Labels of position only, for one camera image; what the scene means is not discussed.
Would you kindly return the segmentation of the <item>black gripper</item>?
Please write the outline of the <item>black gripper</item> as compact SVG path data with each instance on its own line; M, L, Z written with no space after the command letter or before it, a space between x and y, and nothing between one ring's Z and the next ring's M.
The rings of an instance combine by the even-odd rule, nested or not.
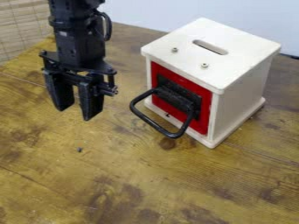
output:
M40 56L54 69L106 75L109 83L103 84L102 92L107 95L118 93L114 79L118 71L105 61L106 42L111 39L111 33L111 30L103 31L102 29L56 31L58 51L40 52ZM61 74L50 70L43 71L43 77L54 106L63 111L75 102L73 85ZM98 86L82 82L79 84L79 105L86 121L102 112L103 104L105 95L98 93Z

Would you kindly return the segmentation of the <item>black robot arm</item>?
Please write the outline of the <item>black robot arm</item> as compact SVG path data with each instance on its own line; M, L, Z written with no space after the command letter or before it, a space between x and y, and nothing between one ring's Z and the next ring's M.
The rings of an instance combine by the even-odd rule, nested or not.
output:
M105 97L118 94L117 69L105 61L113 21L99 11L106 0L48 0L56 50L40 52L43 77L59 111L81 105L83 119L103 110Z

